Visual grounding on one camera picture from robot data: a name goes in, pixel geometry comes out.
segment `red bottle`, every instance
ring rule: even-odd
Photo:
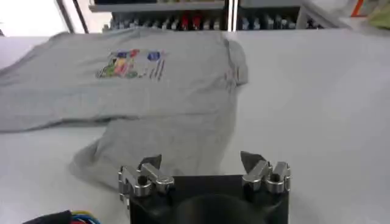
[[[193,17],[193,29],[199,30],[200,29],[200,16],[194,16]]]
[[[188,18],[185,15],[182,17],[182,30],[188,30]]]

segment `store shelf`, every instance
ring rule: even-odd
[[[241,0],[242,8],[299,7],[301,0]]]
[[[92,12],[154,12],[154,11],[176,11],[176,10],[212,10],[223,9],[224,1],[216,2],[168,2],[148,4],[92,4]]]

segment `printed logo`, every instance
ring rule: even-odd
[[[109,56],[108,65],[100,70],[96,77],[127,79],[148,77],[159,81],[163,75],[166,55],[161,51],[145,49],[113,52]]]

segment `white table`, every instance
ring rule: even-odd
[[[291,223],[388,223],[390,41],[348,30],[227,36],[245,50],[249,83],[221,170],[244,172],[240,150],[289,162]],[[116,193],[68,172],[73,154],[103,131],[0,135],[2,220],[85,209],[102,223],[127,223]]]

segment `metal clamp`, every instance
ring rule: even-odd
[[[243,186],[249,185],[253,191],[258,191],[263,178],[269,176],[270,171],[272,171],[271,164],[265,160],[259,160],[247,175],[243,175]]]
[[[118,172],[119,197],[121,201],[131,193],[136,197],[148,196],[152,192],[152,182],[142,176],[137,170],[130,166],[122,166]]]
[[[291,171],[286,162],[278,162],[274,171],[266,177],[266,186],[270,193],[281,194],[290,191]]]
[[[167,194],[175,185],[175,179],[172,176],[164,175],[150,163],[141,165],[141,174],[155,183],[157,191],[163,194]]]

